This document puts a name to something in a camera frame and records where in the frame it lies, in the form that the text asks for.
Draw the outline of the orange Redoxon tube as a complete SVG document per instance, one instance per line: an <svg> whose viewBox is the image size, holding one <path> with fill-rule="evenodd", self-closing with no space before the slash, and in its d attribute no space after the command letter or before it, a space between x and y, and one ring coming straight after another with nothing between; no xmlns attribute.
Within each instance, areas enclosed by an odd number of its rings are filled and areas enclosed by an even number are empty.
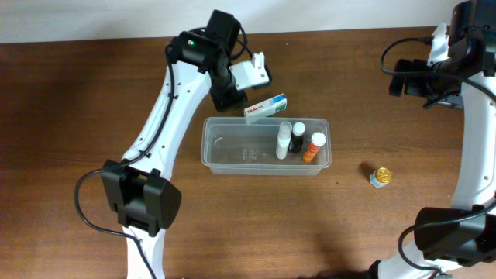
<svg viewBox="0 0 496 279"><path fill-rule="evenodd" d="M320 149L326 144L326 141L327 138L324 133L313 133L310 139L310 144L308 145L308 149L303 155L303 161L306 163L311 163L315 159Z"/></svg>

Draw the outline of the white spray bottle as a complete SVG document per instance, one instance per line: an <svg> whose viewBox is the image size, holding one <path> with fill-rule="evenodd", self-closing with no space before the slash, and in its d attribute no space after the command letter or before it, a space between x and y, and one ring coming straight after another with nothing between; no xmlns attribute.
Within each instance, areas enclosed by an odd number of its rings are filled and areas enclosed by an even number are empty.
<svg viewBox="0 0 496 279"><path fill-rule="evenodd" d="M279 126L277 134L276 156L283 160L288 154L289 144L291 142L292 124L284 121Z"/></svg>

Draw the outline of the white Panadol medicine box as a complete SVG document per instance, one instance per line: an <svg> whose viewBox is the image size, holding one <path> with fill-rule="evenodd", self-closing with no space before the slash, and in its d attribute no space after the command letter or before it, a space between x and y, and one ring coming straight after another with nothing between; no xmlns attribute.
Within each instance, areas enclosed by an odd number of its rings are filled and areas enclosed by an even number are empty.
<svg viewBox="0 0 496 279"><path fill-rule="evenodd" d="M277 112L282 112L287 107L285 94L279 94L263 102L259 102L244 109L244 118L247 124L254 123L259 119L266 118Z"/></svg>

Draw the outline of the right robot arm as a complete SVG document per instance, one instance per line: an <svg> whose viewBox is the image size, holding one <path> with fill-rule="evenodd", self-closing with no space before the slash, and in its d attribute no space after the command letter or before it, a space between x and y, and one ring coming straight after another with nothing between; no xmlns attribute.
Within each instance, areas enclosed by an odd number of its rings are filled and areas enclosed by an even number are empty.
<svg viewBox="0 0 496 279"><path fill-rule="evenodd" d="M464 113L463 150L449 208L423 208L398 238L398 254L362 278L447 278L450 270L495 260L495 3L461 2L451 23L421 42L428 60L398 60L389 93Z"/></svg>

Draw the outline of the dark bottle white cap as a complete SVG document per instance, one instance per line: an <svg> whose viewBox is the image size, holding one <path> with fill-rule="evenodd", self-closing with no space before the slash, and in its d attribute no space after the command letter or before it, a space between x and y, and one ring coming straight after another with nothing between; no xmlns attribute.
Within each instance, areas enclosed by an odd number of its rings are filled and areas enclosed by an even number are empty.
<svg viewBox="0 0 496 279"><path fill-rule="evenodd" d="M292 126L291 142L288 147L289 152L291 153L300 152L304 141L304 134L305 134L305 124L303 122L296 122Z"/></svg>

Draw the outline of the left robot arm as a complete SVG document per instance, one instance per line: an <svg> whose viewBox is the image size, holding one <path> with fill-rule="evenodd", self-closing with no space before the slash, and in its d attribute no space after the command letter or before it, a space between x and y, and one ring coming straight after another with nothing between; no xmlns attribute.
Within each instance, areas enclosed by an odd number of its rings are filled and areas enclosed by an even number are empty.
<svg viewBox="0 0 496 279"><path fill-rule="evenodd" d="M181 192L172 185L174 161L192 116L205 96L225 112L243 107L247 88L271 83L263 53L237 63L241 23L215 10L206 27L184 31L166 46L167 72L159 97L134 144L119 162L104 164L110 209L127 238L127 276L162 278L164 237Z"/></svg>

